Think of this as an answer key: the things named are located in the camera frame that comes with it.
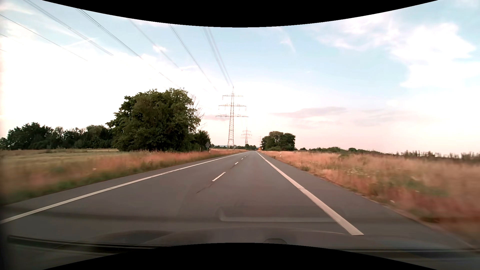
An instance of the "white lane marking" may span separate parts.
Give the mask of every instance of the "white lane marking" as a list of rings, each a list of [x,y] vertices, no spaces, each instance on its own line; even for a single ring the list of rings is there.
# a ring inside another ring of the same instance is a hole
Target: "white lane marking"
[[[233,156],[236,156],[236,155],[239,155],[239,154],[240,154],[240,153],[235,154],[235,155],[231,155],[231,156],[222,157],[222,158],[219,158],[219,159],[216,159],[216,160],[221,160],[221,159],[233,157]],[[157,176],[161,176],[161,175],[164,175],[164,174],[167,174],[167,173],[180,171],[180,170],[183,170],[183,169],[186,169],[186,168],[190,168],[190,167],[202,165],[202,164],[209,163],[209,162],[216,161],[216,160],[206,161],[206,162],[198,163],[198,164],[195,164],[195,165],[190,165],[190,166],[187,166],[187,167],[183,167],[183,168],[180,168],[180,169],[176,169],[176,170],[173,170],[173,171],[164,172],[164,173],[159,173],[159,174],[152,175],[152,176],[148,176],[148,177],[145,177],[145,178],[142,178],[142,179],[134,180],[134,181],[131,181],[131,182],[128,182],[128,183],[116,185],[116,186],[109,187],[109,188],[106,188],[106,189],[102,189],[102,190],[99,190],[99,191],[95,191],[95,192],[92,192],[92,193],[89,193],[89,194],[85,194],[85,195],[82,195],[82,196],[78,196],[78,197],[75,197],[75,198],[73,198],[73,199],[69,199],[69,200],[66,200],[66,201],[62,201],[62,202],[59,202],[59,203],[56,203],[56,204],[52,204],[52,205],[49,205],[49,206],[45,206],[45,207],[42,207],[42,208],[39,208],[39,209],[36,209],[36,210],[32,210],[32,211],[30,211],[30,212],[26,212],[26,213],[23,213],[23,214],[20,214],[20,215],[16,215],[16,216],[13,216],[13,217],[10,217],[10,218],[1,220],[1,221],[0,221],[0,224],[7,223],[7,222],[9,222],[9,221],[14,221],[14,220],[19,219],[19,218],[23,218],[23,217],[26,217],[26,216],[29,216],[29,215],[32,215],[32,214],[35,214],[35,213],[38,213],[38,212],[41,212],[41,211],[45,211],[45,210],[50,209],[50,208],[54,208],[54,207],[57,207],[57,206],[60,206],[60,205],[63,205],[63,204],[69,203],[69,202],[73,202],[73,201],[79,200],[79,199],[83,199],[83,198],[86,198],[86,197],[90,197],[90,196],[92,196],[92,195],[99,194],[99,193],[102,193],[102,192],[105,192],[105,191],[108,191],[108,190],[112,190],[112,189],[119,188],[119,187],[122,187],[122,186],[125,186],[125,185],[133,184],[133,183],[136,183],[136,182],[140,182],[140,181],[143,181],[143,180],[147,180],[147,179],[150,179],[150,178],[154,178],[154,177],[157,177]]]
[[[286,175],[284,172],[279,170],[277,167],[275,167],[272,163],[270,163],[268,160],[266,160],[264,157],[262,157],[270,166],[272,166],[277,172],[279,172],[283,177],[285,177],[287,180],[290,181],[296,188],[298,188],[301,192],[303,192],[312,202],[314,202],[318,207],[320,207],[325,213],[327,213],[333,220],[335,220],[340,226],[342,226],[345,230],[347,230],[351,235],[363,235],[362,232],[360,232],[357,228],[355,228],[350,222],[348,222],[346,219],[342,218],[337,212],[333,211],[328,205],[326,205],[324,202],[322,202],[319,198],[315,197],[312,193],[310,193],[308,190],[306,190],[303,186],[301,186],[299,183],[295,182],[293,179],[291,179],[288,175]]]
[[[226,172],[223,172],[221,175],[217,176],[215,179],[212,180],[212,182],[217,180],[218,178],[220,178],[220,176],[222,176],[224,173],[226,173]]]

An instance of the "treeline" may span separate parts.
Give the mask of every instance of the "treeline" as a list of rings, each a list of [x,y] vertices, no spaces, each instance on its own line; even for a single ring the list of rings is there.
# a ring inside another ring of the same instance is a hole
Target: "treeline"
[[[260,146],[265,151],[294,151],[295,135],[280,131],[271,131],[262,138]]]
[[[217,148],[217,149],[227,149],[226,146],[215,146],[215,145],[210,145],[210,148]],[[235,149],[245,149],[245,150],[256,150],[258,147],[255,145],[249,145],[246,144],[245,146],[235,146]]]
[[[58,148],[112,148],[113,133],[101,125],[64,130],[40,126],[39,123],[25,124],[8,131],[0,138],[2,150],[58,149]]]
[[[300,148],[300,151],[307,151],[306,148]],[[329,148],[310,148],[308,151],[311,152],[322,152],[322,153],[339,153],[339,154],[353,154],[353,153],[359,153],[359,154],[373,154],[373,155],[388,155],[388,156],[402,156],[404,158],[419,158],[419,159],[429,159],[429,160],[444,160],[444,159],[450,159],[450,160],[461,160],[461,161],[473,161],[473,162],[480,162],[480,153],[474,153],[474,152],[469,152],[469,153],[461,153],[460,155],[458,154],[453,154],[450,153],[448,155],[443,155],[441,153],[434,153],[431,151],[427,152],[420,152],[420,151],[405,151],[405,152],[397,152],[397,153],[382,153],[378,151],[370,151],[370,150],[363,150],[363,149],[355,149],[355,148],[349,148],[348,150],[341,149],[339,147],[329,147]]]
[[[0,138],[3,150],[58,148],[117,148],[120,151],[198,151],[205,150],[210,135],[197,128],[202,114],[183,89],[164,92],[149,90],[125,102],[115,119],[102,125],[64,130],[39,123],[25,124],[9,130]]]

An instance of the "dry grass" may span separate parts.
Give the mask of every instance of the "dry grass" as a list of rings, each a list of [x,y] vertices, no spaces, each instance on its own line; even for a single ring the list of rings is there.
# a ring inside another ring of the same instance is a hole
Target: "dry grass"
[[[478,164],[362,154],[262,153],[480,243]]]
[[[2,204],[233,153],[226,149],[190,153],[114,149],[2,151]]]

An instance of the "road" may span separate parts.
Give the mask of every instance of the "road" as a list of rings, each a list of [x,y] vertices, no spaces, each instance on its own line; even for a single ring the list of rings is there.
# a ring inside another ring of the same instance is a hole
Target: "road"
[[[84,195],[88,196],[66,202]],[[19,216],[55,204],[60,205]],[[252,224],[268,227],[281,223],[288,227],[378,240],[382,245],[404,245],[403,248],[468,248],[453,235],[432,230],[255,151],[26,200],[5,206],[2,215],[3,233],[72,242],[127,231],[162,234]],[[410,239],[410,242],[402,244],[402,239]],[[20,254],[27,251],[12,252],[12,258],[23,258],[14,259],[18,269],[32,269],[33,264],[37,269],[55,266],[47,264],[46,260],[53,257],[49,258],[45,252],[28,251],[30,261],[25,260],[27,253]],[[71,262],[57,259],[58,264]]]

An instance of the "sky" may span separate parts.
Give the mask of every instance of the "sky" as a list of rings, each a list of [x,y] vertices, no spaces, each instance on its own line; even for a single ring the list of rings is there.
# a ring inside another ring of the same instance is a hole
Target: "sky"
[[[184,88],[197,97],[202,129],[226,145],[232,85],[200,26],[132,21],[41,0],[32,3],[112,54],[96,48],[24,0],[0,14],[0,136],[26,123],[66,129],[106,125],[124,96]],[[296,147],[443,154],[480,152],[480,0],[434,2],[309,25],[210,27],[234,86],[236,145],[270,131]],[[47,41],[35,33],[47,38]]]

